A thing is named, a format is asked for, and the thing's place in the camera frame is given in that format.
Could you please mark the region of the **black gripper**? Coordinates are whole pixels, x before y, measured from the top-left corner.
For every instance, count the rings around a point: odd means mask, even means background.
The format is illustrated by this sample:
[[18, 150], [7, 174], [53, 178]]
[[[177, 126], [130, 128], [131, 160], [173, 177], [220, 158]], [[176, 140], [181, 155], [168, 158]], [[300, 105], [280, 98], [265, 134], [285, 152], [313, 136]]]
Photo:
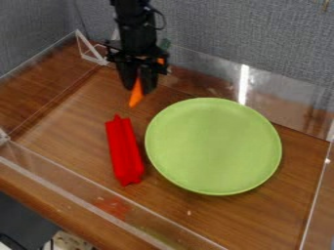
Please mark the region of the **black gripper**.
[[158, 85], [158, 73], [168, 74], [170, 72], [169, 58], [170, 54], [158, 45], [152, 46], [142, 53], [126, 51], [119, 40], [106, 40], [106, 60], [117, 63], [122, 83], [127, 90], [133, 90], [138, 72], [141, 78], [142, 91], [150, 94]]

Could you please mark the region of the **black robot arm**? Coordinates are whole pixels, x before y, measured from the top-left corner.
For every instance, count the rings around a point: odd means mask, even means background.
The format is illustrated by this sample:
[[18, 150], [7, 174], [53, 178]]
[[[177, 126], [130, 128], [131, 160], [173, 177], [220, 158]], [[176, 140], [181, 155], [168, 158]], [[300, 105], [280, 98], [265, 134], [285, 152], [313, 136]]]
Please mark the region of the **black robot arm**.
[[168, 74], [170, 54], [157, 42], [156, 15], [164, 14], [150, 5], [150, 0], [110, 0], [115, 8], [115, 23], [121, 40], [107, 40], [106, 59], [117, 65], [121, 80], [127, 90], [136, 89], [140, 81], [142, 93], [150, 94], [158, 85], [158, 76]]

